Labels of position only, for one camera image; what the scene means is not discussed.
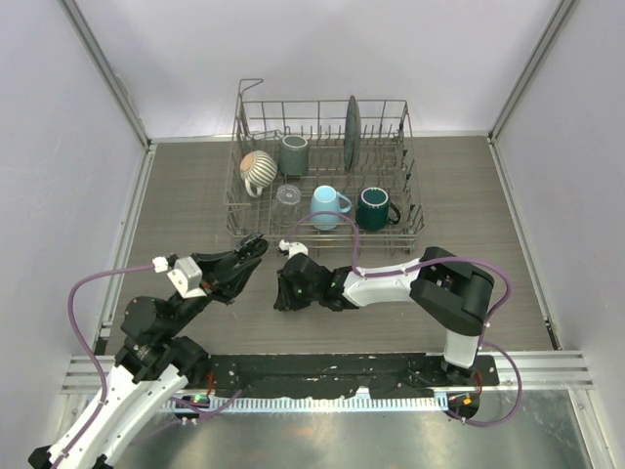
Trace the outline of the black earbud charging case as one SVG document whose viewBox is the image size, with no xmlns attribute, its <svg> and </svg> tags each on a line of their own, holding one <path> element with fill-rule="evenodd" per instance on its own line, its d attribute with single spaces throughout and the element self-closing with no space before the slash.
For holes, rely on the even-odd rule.
<svg viewBox="0 0 625 469">
<path fill-rule="evenodd" d="M 262 257 L 268 250 L 269 243 L 261 233 L 253 233 L 240 240 L 233 251 L 241 259 Z"/>
</svg>

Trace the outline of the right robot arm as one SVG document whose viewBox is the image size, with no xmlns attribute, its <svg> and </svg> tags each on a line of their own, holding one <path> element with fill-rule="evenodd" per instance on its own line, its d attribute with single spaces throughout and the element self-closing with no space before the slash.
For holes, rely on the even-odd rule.
<svg viewBox="0 0 625 469">
<path fill-rule="evenodd" d="M 494 278 L 471 263 L 455 262 L 440 247 L 428 247 L 413 261 L 382 268 L 350 266 L 333 271 L 317 264 L 300 242 L 281 241 L 288 257 L 277 272 L 273 307 L 294 312 L 316 303 L 334 312 L 379 303 L 415 303 L 445 328 L 440 371 L 446 382 L 461 386 L 476 372 Z"/>
</svg>

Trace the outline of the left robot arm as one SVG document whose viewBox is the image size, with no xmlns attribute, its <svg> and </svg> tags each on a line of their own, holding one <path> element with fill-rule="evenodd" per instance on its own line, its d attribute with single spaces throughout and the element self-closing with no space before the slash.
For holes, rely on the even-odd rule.
<svg viewBox="0 0 625 469">
<path fill-rule="evenodd" d="M 228 305 L 260 265 L 266 243 L 218 254 L 159 256 L 146 269 L 175 286 L 168 299 L 131 300 L 121 329 L 126 335 L 105 372 L 93 364 L 101 388 L 74 424 L 53 445 L 36 448 L 33 468 L 112 468 L 152 416 L 183 388 L 200 388 L 208 376 L 208 353 L 182 330 L 213 301 Z"/>
</svg>

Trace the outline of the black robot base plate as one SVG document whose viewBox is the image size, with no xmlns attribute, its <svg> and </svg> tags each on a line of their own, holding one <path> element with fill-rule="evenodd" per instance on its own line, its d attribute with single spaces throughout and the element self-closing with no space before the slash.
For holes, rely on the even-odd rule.
<svg viewBox="0 0 625 469">
<path fill-rule="evenodd" d="M 373 399 L 431 397 L 435 388 L 500 384 L 493 357 L 479 356 L 468 371 L 425 353 L 213 355 L 201 386 L 219 397 L 241 390 L 254 399 L 334 400 L 364 387 Z"/>
</svg>

